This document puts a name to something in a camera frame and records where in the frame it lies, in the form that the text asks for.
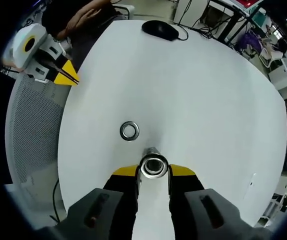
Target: chair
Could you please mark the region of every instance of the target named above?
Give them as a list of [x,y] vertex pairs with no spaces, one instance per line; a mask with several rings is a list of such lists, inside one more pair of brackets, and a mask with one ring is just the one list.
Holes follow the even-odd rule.
[[127,15],[128,20],[131,20],[134,18],[135,7],[133,5],[115,3],[113,4],[113,6],[115,9],[125,10],[127,12],[126,15]]
[[273,61],[282,59],[282,55],[280,54],[274,54],[273,52],[270,54],[268,53],[267,49],[265,47],[262,48],[261,53],[259,55],[259,59],[262,62],[262,64],[268,69],[270,68]]
[[[20,73],[5,121],[5,151],[13,184],[6,186],[35,229],[54,225],[58,139],[70,86],[37,82]],[[65,213],[59,186],[55,204]]]

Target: metal washer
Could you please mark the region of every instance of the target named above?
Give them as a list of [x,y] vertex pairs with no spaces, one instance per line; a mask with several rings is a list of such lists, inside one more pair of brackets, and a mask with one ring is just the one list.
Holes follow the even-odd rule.
[[[134,135],[132,135],[132,136],[127,136],[127,135],[125,134],[125,129],[126,129],[126,127],[128,127],[128,126],[133,127],[133,129],[134,129]],[[135,122],[133,122],[133,121],[126,121],[124,124],[121,125],[119,132],[120,132],[120,136],[122,137],[122,139],[124,139],[124,140],[126,140],[126,141],[128,141],[128,142],[131,142],[131,141],[136,140],[136,138],[138,138],[138,136],[139,136],[139,127],[138,127],[138,125],[137,125]]]

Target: cable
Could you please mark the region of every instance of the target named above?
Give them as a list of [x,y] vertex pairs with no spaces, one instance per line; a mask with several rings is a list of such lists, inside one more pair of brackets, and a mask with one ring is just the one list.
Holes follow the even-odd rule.
[[202,35],[206,39],[212,39],[213,38],[213,35],[212,35],[209,27],[202,27],[200,29],[191,29],[191,30],[198,32],[200,35]]
[[207,8],[209,7],[209,4],[210,4],[210,0],[208,0],[207,5],[205,6],[204,11],[203,11],[203,13],[201,14],[201,16],[194,22],[194,24],[192,25],[192,27],[191,27],[190,29],[192,29],[192,28],[196,25],[196,23],[203,17],[205,11],[206,11]]
[[55,183],[53,191],[52,191],[52,205],[53,205],[53,210],[54,210],[55,217],[57,219],[55,219],[51,215],[49,217],[51,217],[55,222],[60,223],[60,219],[59,219],[57,208],[56,208],[56,204],[55,204],[55,192],[56,192],[56,188],[57,188],[58,184],[59,184],[59,178],[58,178],[57,182]]
[[1,66],[2,69],[6,70],[6,74],[8,74],[8,72],[12,72],[12,73],[16,73],[18,74],[19,72],[18,71],[15,71],[15,70],[11,70],[10,67],[5,67],[5,66]]
[[[220,18],[219,23],[223,20],[223,17],[224,17],[224,14],[225,14],[225,10],[226,10],[226,7],[223,8],[222,16],[221,16],[221,18]],[[219,27],[217,28],[217,30],[215,31],[215,33],[213,33],[213,35],[216,35],[216,34],[218,33],[218,30],[219,30]]]
[[182,14],[182,16],[181,16],[180,20],[179,20],[179,22],[178,22],[178,25],[180,25],[180,24],[181,24],[181,22],[182,22],[182,20],[183,20],[184,15],[186,14],[186,12],[188,12],[188,10],[189,10],[189,8],[190,8],[190,5],[192,4],[192,1],[193,1],[193,0],[189,0],[189,2],[188,2],[188,4],[187,4],[187,6],[185,7],[185,9],[184,9],[184,11],[183,11],[183,14]]
[[220,27],[222,24],[224,24],[224,23],[228,23],[229,20],[230,20],[232,17],[233,17],[233,16],[230,16],[230,17],[228,17],[226,20],[223,20],[222,22],[219,22],[217,26],[215,26],[213,29],[211,29],[211,31],[213,31],[213,30],[219,28],[219,27]]
[[181,27],[181,29],[184,30],[185,34],[187,35],[187,37],[186,37],[185,39],[181,39],[181,38],[179,38],[179,37],[178,37],[178,39],[179,39],[180,41],[186,41],[186,40],[188,40],[188,38],[189,38],[189,33],[187,32],[187,30],[184,29],[184,27],[181,26],[181,25],[178,25],[178,26]]

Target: hand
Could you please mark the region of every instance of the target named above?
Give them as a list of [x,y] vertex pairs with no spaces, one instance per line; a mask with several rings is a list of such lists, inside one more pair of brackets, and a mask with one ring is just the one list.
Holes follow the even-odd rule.
[[25,69],[24,68],[17,68],[17,67],[15,67],[14,68],[18,73],[21,73],[21,72],[23,72]]
[[95,10],[95,9],[90,9],[86,14],[84,14],[79,22],[77,23],[76,27],[80,27],[81,25],[83,25],[86,21],[88,21],[89,19],[92,19],[94,16],[96,16],[98,13],[100,13],[101,9],[99,10]]
[[82,15],[80,15],[78,12],[70,19],[70,21],[67,23],[66,30],[69,32],[73,28],[76,27],[77,23],[81,19]]

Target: mouse cable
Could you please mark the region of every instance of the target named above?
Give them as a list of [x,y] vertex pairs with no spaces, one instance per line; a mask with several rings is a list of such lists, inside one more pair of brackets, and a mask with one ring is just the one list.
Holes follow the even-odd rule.
[[181,27],[182,30],[184,30],[184,32],[185,32],[185,34],[186,34],[186,36],[187,36],[185,39],[181,39],[181,38],[179,38],[179,37],[178,37],[178,39],[179,39],[180,41],[186,41],[186,40],[188,40],[188,38],[189,38],[189,33],[187,32],[187,30],[184,29],[184,27],[181,26],[181,25],[178,25],[178,26]]
[[[185,7],[185,9],[184,9],[184,11],[183,11],[183,14],[182,14],[182,16],[181,16],[181,18],[180,18],[178,24],[176,24],[176,25],[178,25],[179,27],[181,27],[181,28],[186,32],[186,34],[187,34],[187,37],[186,37],[185,39],[180,39],[180,38],[178,38],[178,39],[181,40],[181,41],[186,41],[186,40],[189,38],[188,32],[186,31],[186,29],[184,29],[184,28],[181,26],[181,22],[182,22],[182,20],[183,20],[183,17],[185,16],[186,12],[188,12],[188,10],[189,10],[191,4],[192,4],[192,0],[189,0],[187,6]],[[210,4],[210,0],[208,0],[207,5],[206,5],[206,7],[205,7],[205,9],[204,9],[203,12],[205,12],[205,10],[206,10],[207,7],[209,6],[209,4]],[[203,15],[204,15],[204,13],[202,13],[202,15],[194,22],[193,26],[202,18]],[[211,33],[209,34],[210,29],[208,29],[208,31],[203,31],[203,30],[199,30],[199,29],[193,29],[193,30],[196,31],[196,32],[198,32],[198,33],[200,33],[200,34],[203,35],[205,38],[210,39],[210,38],[212,37],[212,36],[211,36]]]

